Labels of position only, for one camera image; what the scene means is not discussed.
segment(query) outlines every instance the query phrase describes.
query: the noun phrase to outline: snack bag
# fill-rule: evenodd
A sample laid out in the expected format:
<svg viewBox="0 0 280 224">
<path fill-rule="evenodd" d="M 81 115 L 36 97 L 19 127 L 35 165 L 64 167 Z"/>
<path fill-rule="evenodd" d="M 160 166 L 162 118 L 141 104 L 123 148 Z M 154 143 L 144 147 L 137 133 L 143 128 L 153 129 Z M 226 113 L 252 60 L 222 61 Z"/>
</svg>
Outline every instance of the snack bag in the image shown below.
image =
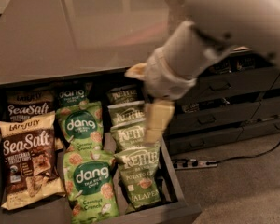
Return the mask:
<svg viewBox="0 0 280 224">
<path fill-rule="evenodd" d="M 60 108 L 56 117 L 70 150 L 102 149 L 103 119 L 100 102 Z"/>
<path fill-rule="evenodd" d="M 114 88 L 106 95 L 112 105 L 129 103 L 138 100 L 138 91 L 135 85 Z"/>
<path fill-rule="evenodd" d="M 51 91 L 7 91 L 7 103 L 11 122 L 24 122 L 55 110 Z"/>
<path fill-rule="evenodd" d="M 68 200 L 74 204 L 72 224 L 92 223 L 119 215 L 110 171 L 112 153 L 67 152 L 63 157 Z"/>
<path fill-rule="evenodd" d="M 0 122 L 8 210 L 24 207 L 53 194 L 64 194 L 54 168 L 55 113 L 35 116 L 23 123 Z"/>
<path fill-rule="evenodd" d="M 134 210 L 161 201 L 155 182 L 159 154 L 159 145 L 129 149 L 115 154 L 120 178 Z"/>
<path fill-rule="evenodd" d="M 56 92 L 60 107 L 72 105 L 84 105 L 89 102 L 87 96 L 90 93 L 92 83 L 71 81 L 58 85 Z"/>
<path fill-rule="evenodd" d="M 110 105 L 108 109 L 112 125 L 118 125 L 134 119 L 143 118 L 145 116 L 144 106 L 144 101 Z"/>
<path fill-rule="evenodd" d="M 116 152 L 142 147 L 145 128 L 146 123 L 143 118 L 111 127 L 110 132 L 116 142 Z"/>
</svg>

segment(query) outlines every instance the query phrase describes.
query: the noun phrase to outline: floor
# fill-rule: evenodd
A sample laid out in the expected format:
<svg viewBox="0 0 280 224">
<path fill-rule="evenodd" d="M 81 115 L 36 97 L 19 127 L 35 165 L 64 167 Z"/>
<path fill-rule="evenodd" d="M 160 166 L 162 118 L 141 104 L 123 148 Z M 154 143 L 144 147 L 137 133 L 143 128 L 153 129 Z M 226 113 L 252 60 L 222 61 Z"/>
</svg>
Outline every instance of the floor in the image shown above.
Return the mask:
<svg viewBox="0 0 280 224">
<path fill-rule="evenodd" d="M 280 133 L 173 158 L 218 161 L 263 152 L 279 140 Z M 280 147 L 259 158 L 227 161 L 217 168 L 176 173 L 187 202 L 199 203 L 202 207 L 203 212 L 194 224 L 280 224 Z"/>
</svg>

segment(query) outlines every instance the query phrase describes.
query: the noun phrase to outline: table top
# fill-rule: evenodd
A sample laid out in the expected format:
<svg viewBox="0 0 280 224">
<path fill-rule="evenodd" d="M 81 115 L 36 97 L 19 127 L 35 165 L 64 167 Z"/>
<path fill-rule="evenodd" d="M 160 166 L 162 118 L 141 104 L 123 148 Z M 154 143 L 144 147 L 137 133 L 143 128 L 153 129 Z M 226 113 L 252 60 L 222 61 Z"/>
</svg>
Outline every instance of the table top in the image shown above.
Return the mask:
<svg viewBox="0 0 280 224">
<path fill-rule="evenodd" d="M 11 0 L 0 18 L 0 85 L 143 63 L 184 19 L 183 0 Z"/>
</svg>

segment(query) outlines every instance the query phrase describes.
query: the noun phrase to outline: power cord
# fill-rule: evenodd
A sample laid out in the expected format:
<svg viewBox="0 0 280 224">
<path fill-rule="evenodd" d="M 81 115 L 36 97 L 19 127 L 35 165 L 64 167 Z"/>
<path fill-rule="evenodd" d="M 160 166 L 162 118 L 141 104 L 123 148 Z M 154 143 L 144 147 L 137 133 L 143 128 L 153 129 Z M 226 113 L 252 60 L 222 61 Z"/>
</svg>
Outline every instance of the power cord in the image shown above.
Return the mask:
<svg viewBox="0 0 280 224">
<path fill-rule="evenodd" d="M 234 156 L 234 157 L 230 157 L 230 158 L 223 159 L 220 161 L 197 161 L 194 159 L 190 159 L 190 160 L 189 159 L 174 159 L 172 161 L 174 162 L 173 166 L 176 170 L 217 167 L 218 164 L 220 164 L 222 162 L 226 162 L 226 161 L 241 160 L 241 159 L 254 159 L 254 158 L 266 155 L 266 154 L 274 151 L 275 149 L 277 149 L 279 146 L 280 146 L 280 140 L 274 147 L 270 148 L 269 150 L 267 150 L 265 152 L 255 154 L 255 155 Z"/>
</svg>

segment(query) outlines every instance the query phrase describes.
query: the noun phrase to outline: black cable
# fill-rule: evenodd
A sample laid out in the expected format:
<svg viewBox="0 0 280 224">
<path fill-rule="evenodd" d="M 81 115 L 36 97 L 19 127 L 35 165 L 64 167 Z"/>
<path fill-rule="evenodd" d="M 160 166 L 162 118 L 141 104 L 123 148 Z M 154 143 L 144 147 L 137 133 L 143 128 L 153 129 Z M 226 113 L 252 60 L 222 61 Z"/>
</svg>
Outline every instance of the black cable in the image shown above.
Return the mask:
<svg viewBox="0 0 280 224">
<path fill-rule="evenodd" d="M 224 159 L 224 160 L 220 160 L 220 161 L 208 161 L 206 164 L 207 165 L 208 164 L 219 164 L 219 163 L 222 163 L 222 162 L 225 162 L 225 161 L 240 160 L 240 159 L 253 159 L 253 158 L 257 158 L 257 157 L 263 156 L 265 154 L 268 154 L 268 153 L 274 151 L 275 149 L 277 149 L 279 146 L 280 146 L 280 141 L 278 142 L 278 144 L 276 144 L 271 149 L 269 149 L 269 150 L 267 150 L 265 152 L 259 153 L 259 154 L 248 155 L 248 156 L 235 156 L 235 157 L 230 157 L 230 158 L 227 158 L 227 159 Z"/>
</svg>

